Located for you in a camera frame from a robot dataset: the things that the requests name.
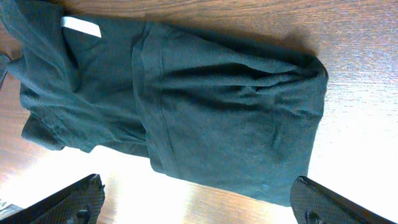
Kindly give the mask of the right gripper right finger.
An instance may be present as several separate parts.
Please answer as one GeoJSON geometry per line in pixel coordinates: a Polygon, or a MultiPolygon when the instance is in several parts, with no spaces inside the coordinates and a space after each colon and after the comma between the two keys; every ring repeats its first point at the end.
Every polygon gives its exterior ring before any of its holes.
{"type": "Polygon", "coordinates": [[[290,204],[298,224],[395,224],[306,176],[295,179],[290,204]]]}

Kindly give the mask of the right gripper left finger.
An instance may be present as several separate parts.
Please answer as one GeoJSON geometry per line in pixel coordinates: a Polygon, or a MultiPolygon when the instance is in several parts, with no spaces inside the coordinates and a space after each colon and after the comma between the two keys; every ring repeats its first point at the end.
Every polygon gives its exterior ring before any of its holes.
{"type": "Polygon", "coordinates": [[[104,204],[101,177],[90,174],[1,220],[1,224],[96,224],[104,204]]]}

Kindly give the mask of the dark green Nike t-shirt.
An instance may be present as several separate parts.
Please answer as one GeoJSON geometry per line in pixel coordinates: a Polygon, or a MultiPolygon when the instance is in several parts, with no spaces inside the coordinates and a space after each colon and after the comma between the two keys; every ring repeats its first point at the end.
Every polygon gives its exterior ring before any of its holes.
{"type": "Polygon", "coordinates": [[[323,115],[321,61],[265,43],[156,22],[69,16],[48,1],[2,1],[22,43],[26,140],[95,146],[156,172],[289,206],[323,115]]]}

